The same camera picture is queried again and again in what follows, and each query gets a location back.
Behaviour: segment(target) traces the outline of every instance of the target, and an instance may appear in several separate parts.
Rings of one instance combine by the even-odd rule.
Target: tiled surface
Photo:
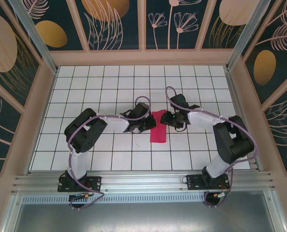
[[[190,104],[223,116],[235,115],[221,66],[63,66],[31,164],[32,170],[65,170],[68,148],[65,128],[84,109],[117,115],[133,108],[141,95],[152,111],[170,109],[165,87],[173,86]],[[166,143],[150,143],[141,134],[102,134],[88,153],[87,170],[201,170],[216,156],[214,136],[190,125],[183,132],[167,130]],[[249,169],[248,163],[236,168]]]

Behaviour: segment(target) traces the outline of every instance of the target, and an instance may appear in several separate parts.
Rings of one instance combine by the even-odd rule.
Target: gold circle
[[[275,71],[276,60],[271,51],[263,50],[256,57],[254,64],[254,79],[255,81],[264,86],[267,84]]]
[[[222,0],[220,18],[230,26],[240,26],[248,22],[258,0]]]
[[[66,32],[56,23],[48,20],[36,24],[42,39],[51,47],[63,47],[67,44]]]
[[[104,22],[114,20],[114,17],[110,16],[112,13],[110,13],[107,2],[112,10],[115,9],[118,12],[120,18],[124,17],[129,10],[129,0],[82,0],[86,11],[95,19]]]
[[[0,72],[9,71],[15,64],[16,56],[15,34],[7,21],[0,16]]]

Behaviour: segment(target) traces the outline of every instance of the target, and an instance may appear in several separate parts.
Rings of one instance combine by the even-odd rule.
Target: black grid line
[[[134,107],[134,96],[135,96],[135,90],[142,90],[142,91],[149,91],[149,94],[148,94],[148,96],[150,97],[150,99],[151,99],[151,95],[152,95],[152,92],[151,92],[151,90],[163,90],[163,91],[165,91],[165,87],[164,88],[153,88],[153,89],[151,89],[151,79],[152,78],[164,78],[164,80],[165,80],[165,86],[166,86],[166,78],[168,77],[168,76],[166,76],[166,71],[165,71],[165,66],[162,66],[162,68],[164,69],[164,75],[163,76],[151,76],[151,68],[150,68],[150,66],[148,66],[149,67],[149,76],[148,75],[146,75],[146,76],[136,76],[135,75],[135,66],[134,66],[134,74],[133,74],[133,76],[120,76],[120,70],[121,70],[121,66],[119,66],[119,71],[118,71],[118,73],[117,73],[117,75],[116,76],[106,76],[106,77],[113,77],[113,78],[118,78],[118,83],[117,83],[117,86],[116,86],[116,88],[112,88],[112,89],[106,89],[106,90],[115,90],[116,91],[116,100],[115,100],[115,102],[102,102],[102,103],[111,103],[111,104],[115,104],[115,114],[117,113],[117,104],[118,103],[128,103],[128,104],[130,104],[131,102],[118,102],[118,93],[119,93],[119,90],[132,90],[133,91],[133,94],[132,94],[132,104],[133,104],[133,107]],[[51,94],[51,96],[50,96],[50,101],[49,101],[49,105],[48,105],[48,109],[49,109],[49,107],[50,106],[54,106],[54,104],[64,104],[64,108],[63,109],[61,109],[61,110],[63,110],[63,111],[60,111],[60,115],[61,115],[61,113],[63,112],[63,114],[62,114],[62,116],[52,116],[52,117],[47,117],[47,113],[48,113],[48,109],[47,109],[47,112],[46,112],[46,114],[45,114],[45,119],[44,119],[44,122],[43,122],[43,124],[42,124],[42,127],[41,127],[41,133],[40,133],[40,135],[39,135],[39,140],[41,139],[41,135],[42,134],[58,134],[58,136],[57,136],[57,141],[56,141],[56,144],[55,144],[55,150],[54,151],[45,151],[45,152],[54,152],[54,156],[53,156],[53,160],[52,160],[52,163],[51,163],[51,169],[52,169],[52,166],[53,166],[53,162],[54,162],[54,159],[55,159],[55,154],[56,154],[56,152],[57,152],[57,145],[58,145],[58,141],[59,141],[59,138],[60,138],[60,135],[61,135],[61,133],[60,133],[60,130],[61,130],[61,127],[62,127],[62,122],[63,122],[63,119],[64,118],[74,118],[73,116],[65,116],[65,113],[66,113],[66,107],[67,107],[67,105],[69,105],[69,104],[82,104],[81,105],[81,112],[84,110],[84,104],[98,104],[98,108],[93,108],[95,111],[99,111],[99,109],[100,109],[100,104],[101,104],[101,98],[102,98],[102,90],[104,89],[103,87],[104,87],[104,77],[105,77],[105,66],[104,66],[104,68],[103,68],[103,70],[102,70],[102,72],[103,72],[103,75],[102,75],[102,77],[101,77],[101,75],[99,75],[98,77],[101,77],[102,78],[102,81],[101,81],[101,87],[100,88],[94,88],[93,86],[89,86],[88,87],[88,81],[89,81],[89,78],[95,78],[95,77],[97,77],[97,76],[93,76],[93,77],[87,77],[87,80],[86,80],[86,83],[85,83],[85,89],[83,89],[83,88],[76,88],[75,90],[82,90],[82,91],[84,91],[84,94],[82,94],[83,95],[83,100],[82,100],[82,102],[68,102],[69,101],[69,98],[70,98],[70,90],[72,90],[71,89],[71,85],[72,85],[72,83],[73,83],[73,81],[75,81],[75,78],[78,78],[78,77],[73,77],[73,75],[74,75],[74,72],[75,72],[75,69],[76,69],[76,66],[74,67],[74,69],[73,69],[73,75],[72,75],[72,77],[59,77],[58,76],[58,78],[71,78],[71,82],[70,82],[70,86],[69,86],[69,88],[65,88],[65,89],[61,89],[61,88],[58,88],[58,89],[55,89],[55,87],[56,87],[56,84],[57,84],[57,82],[55,82],[54,83],[54,88],[53,88],[53,91],[52,91],[52,94]],[[180,84],[181,84],[181,88],[179,88],[179,89],[176,89],[177,91],[179,91],[179,92],[182,92],[182,94],[184,93],[184,90],[187,90],[187,89],[194,89],[194,91],[196,91],[196,89],[197,89],[197,91],[198,91],[198,96],[199,96],[199,102],[200,102],[200,104],[202,104],[203,102],[201,101],[201,98],[200,98],[200,93],[199,93],[199,88],[198,88],[198,83],[197,83],[197,75],[196,75],[196,73],[195,73],[195,77],[194,76],[192,76],[192,78],[195,78],[196,79],[196,84],[197,84],[197,88],[188,88],[188,87],[183,87],[183,85],[182,85],[182,77],[181,77],[181,69],[180,69],[180,66],[178,66],[178,68],[179,68],[179,72],[180,72],[180,75],[176,75],[176,76],[170,76],[171,78],[179,78],[180,79]],[[126,78],[132,78],[132,80],[133,80],[133,84],[132,84],[132,89],[131,89],[131,86],[129,86],[129,88],[118,88],[119,87],[119,82],[120,82],[120,78],[121,77],[126,77]],[[147,87],[147,88],[135,88],[135,79],[136,79],[136,77],[148,77],[148,81],[149,81],[149,87]],[[213,88],[205,88],[205,89],[213,89],[213,91],[214,91],[214,94],[215,94],[215,101],[210,101],[210,102],[204,102],[204,103],[216,103],[217,104],[217,106],[218,106],[218,110],[219,110],[219,103],[221,103],[221,102],[218,102],[217,101],[217,98],[216,98],[216,93],[215,93],[215,88],[214,88],[214,83],[213,83],[213,79],[212,79],[212,76],[211,76],[211,71],[210,71],[210,78],[211,78],[211,81],[212,81],[212,84],[213,84]],[[53,93],[54,93],[54,90],[66,90],[66,91],[68,91],[68,94],[67,94],[67,100],[65,101],[65,102],[51,102],[51,100],[52,100],[52,96],[53,96]],[[90,102],[89,100],[87,100],[88,102],[85,102],[85,97],[86,97],[86,94],[87,94],[87,92],[86,92],[86,90],[99,90],[100,91],[100,95],[99,95],[99,101],[97,101],[97,100],[94,100],[93,102]],[[152,103],[162,103],[162,104],[166,104],[166,109],[168,110],[169,108],[170,108],[170,106],[169,106],[169,103],[168,103],[168,100],[166,99],[166,100],[163,100],[162,98],[159,98],[159,99],[155,99],[155,101],[152,101]],[[57,133],[43,133],[43,128],[44,128],[44,124],[45,124],[45,122],[46,122],[46,119],[47,118],[61,118],[62,119],[62,121],[61,121],[61,125],[60,125],[60,130],[59,130],[59,132],[57,132]],[[185,149],[185,150],[172,150],[171,148],[172,148],[172,144],[171,144],[171,134],[173,134],[174,132],[173,131],[169,131],[168,130],[168,132],[166,133],[168,136],[169,136],[169,148],[167,148],[167,149],[165,149],[165,150],[153,150],[152,149],[152,144],[150,144],[150,149],[151,150],[142,150],[142,151],[136,151],[136,152],[150,152],[151,153],[151,170],[153,170],[153,168],[152,168],[152,166],[153,166],[153,155],[152,155],[152,153],[153,152],[170,152],[170,164],[171,164],[171,170],[173,170],[173,165],[172,165],[172,154],[171,154],[171,152],[172,151],[177,151],[177,152],[190,152],[190,162],[191,162],[191,168],[193,169],[193,164],[192,164],[192,157],[191,157],[191,151],[209,151],[209,158],[210,158],[210,160],[211,160],[211,155],[210,155],[210,150],[209,150],[209,143],[208,143],[208,137],[207,137],[207,133],[208,133],[208,131],[205,131],[204,133],[206,134],[206,142],[207,142],[207,145],[208,145],[208,148],[207,148],[207,150],[191,150],[190,149],[190,141],[189,141],[189,135],[188,134],[198,134],[198,133],[202,133],[203,134],[203,132],[198,132],[198,131],[195,131],[195,132],[189,132],[189,129],[187,129],[186,130],[187,132],[186,132],[186,134],[187,134],[187,138],[188,138],[188,148],[187,149]],[[123,134],[122,132],[121,133],[119,133],[119,132],[114,132],[114,133],[106,133],[106,134],[113,134],[113,141],[112,141],[112,150],[110,150],[110,151],[95,151],[95,149],[94,149],[94,147],[93,147],[93,149],[90,151],[90,152],[92,152],[92,158],[91,158],[91,170],[92,170],[92,164],[93,164],[93,158],[94,158],[94,152],[111,152],[111,168],[110,168],[110,170],[112,170],[112,163],[113,163],[113,153],[114,152],[131,152],[131,170],[133,169],[133,152],[135,152],[133,149],[133,134],[132,134],[132,140],[131,140],[131,142],[132,142],[132,145],[131,145],[131,150],[125,150],[125,151],[115,151],[114,150],[114,134]],[[36,150],[35,150],[35,156],[37,155],[37,152],[42,152],[42,151],[38,151],[38,146],[39,146],[39,143],[37,144],[37,148],[36,148]],[[33,160],[32,160],[32,165],[31,165],[31,169],[32,169],[32,166],[33,166],[33,163],[34,163],[34,161],[35,161],[35,156],[33,157]]]

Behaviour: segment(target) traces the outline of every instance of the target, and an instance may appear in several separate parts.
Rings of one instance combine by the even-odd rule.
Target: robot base
[[[229,180],[226,174],[223,174],[217,178],[210,179],[209,184],[206,184],[202,174],[187,175],[186,184],[188,190],[221,190],[222,185],[229,189]]]
[[[92,190],[100,191],[101,176],[87,176],[85,174],[78,181]],[[79,186],[66,171],[65,176],[59,178],[57,192],[87,192],[87,190]]]

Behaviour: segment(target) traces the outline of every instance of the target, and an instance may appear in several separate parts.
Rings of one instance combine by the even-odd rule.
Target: pink towel
[[[151,143],[165,143],[166,142],[166,125],[161,124],[161,117],[167,110],[160,110],[152,112],[156,121],[156,127],[151,129]]]

